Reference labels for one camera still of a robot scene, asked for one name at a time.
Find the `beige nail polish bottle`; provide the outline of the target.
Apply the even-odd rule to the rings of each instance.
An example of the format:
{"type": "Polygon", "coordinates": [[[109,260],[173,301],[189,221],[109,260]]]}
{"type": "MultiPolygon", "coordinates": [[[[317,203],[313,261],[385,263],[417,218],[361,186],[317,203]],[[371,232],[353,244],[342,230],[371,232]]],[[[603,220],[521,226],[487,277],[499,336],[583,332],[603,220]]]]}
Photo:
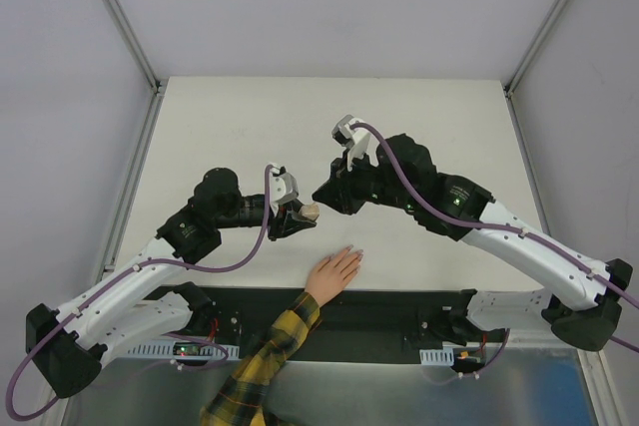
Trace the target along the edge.
{"type": "Polygon", "coordinates": [[[320,216],[320,207],[316,203],[302,205],[299,214],[310,221],[317,221],[320,216]]]}

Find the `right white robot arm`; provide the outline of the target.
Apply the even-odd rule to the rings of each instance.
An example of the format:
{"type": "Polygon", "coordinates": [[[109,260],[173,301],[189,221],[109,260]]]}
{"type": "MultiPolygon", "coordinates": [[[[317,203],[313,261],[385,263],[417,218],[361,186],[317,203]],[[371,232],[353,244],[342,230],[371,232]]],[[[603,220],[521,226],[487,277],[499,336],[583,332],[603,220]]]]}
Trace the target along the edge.
{"type": "Polygon", "coordinates": [[[501,329],[550,332],[585,351],[613,340],[630,264],[590,258],[530,226],[490,191],[439,171],[428,148],[405,134],[380,139],[373,164],[367,146],[378,135],[359,119],[333,129],[344,151],[314,192],[316,202],[347,215],[366,204],[401,210],[427,231],[481,249],[540,285],[532,291],[472,291],[467,305],[449,315],[454,342],[501,329]]]}

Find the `yellow plaid sleeve forearm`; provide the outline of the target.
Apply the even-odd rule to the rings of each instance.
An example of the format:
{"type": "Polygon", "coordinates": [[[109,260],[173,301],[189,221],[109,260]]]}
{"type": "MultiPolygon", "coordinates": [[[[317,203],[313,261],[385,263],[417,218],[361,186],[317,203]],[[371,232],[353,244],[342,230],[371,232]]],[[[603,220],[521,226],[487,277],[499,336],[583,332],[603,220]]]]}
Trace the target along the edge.
{"type": "Polygon", "coordinates": [[[265,406],[271,382],[305,343],[320,318],[311,295],[301,293],[243,358],[200,413],[202,425],[288,425],[265,406]]]}

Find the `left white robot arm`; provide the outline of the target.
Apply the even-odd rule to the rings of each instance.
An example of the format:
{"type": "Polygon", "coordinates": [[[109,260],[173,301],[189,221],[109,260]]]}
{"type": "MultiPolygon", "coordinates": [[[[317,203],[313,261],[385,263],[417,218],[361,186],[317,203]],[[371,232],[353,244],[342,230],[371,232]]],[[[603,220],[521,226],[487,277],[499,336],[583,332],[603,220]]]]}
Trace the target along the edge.
{"type": "Polygon", "coordinates": [[[72,397],[136,343],[209,328],[212,303],[190,282],[166,300],[139,303],[181,272],[203,271],[199,262],[221,245],[222,229],[256,227],[259,240],[277,240],[315,227],[319,215],[283,167],[267,166],[265,190],[252,196],[242,195],[232,170],[212,169],[123,268],[56,308],[39,304],[27,314],[27,355],[57,397],[72,397]]]}

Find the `person's hand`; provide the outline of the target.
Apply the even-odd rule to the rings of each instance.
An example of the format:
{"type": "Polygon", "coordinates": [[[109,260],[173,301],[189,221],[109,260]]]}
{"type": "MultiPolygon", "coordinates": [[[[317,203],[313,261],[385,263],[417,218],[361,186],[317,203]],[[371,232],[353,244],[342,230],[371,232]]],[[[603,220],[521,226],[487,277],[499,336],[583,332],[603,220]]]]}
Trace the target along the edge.
{"type": "Polygon", "coordinates": [[[310,272],[305,293],[310,295],[319,307],[325,306],[358,275],[363,258],[362,250],[354,250],[350,245],[320,261],[310,272]]]}

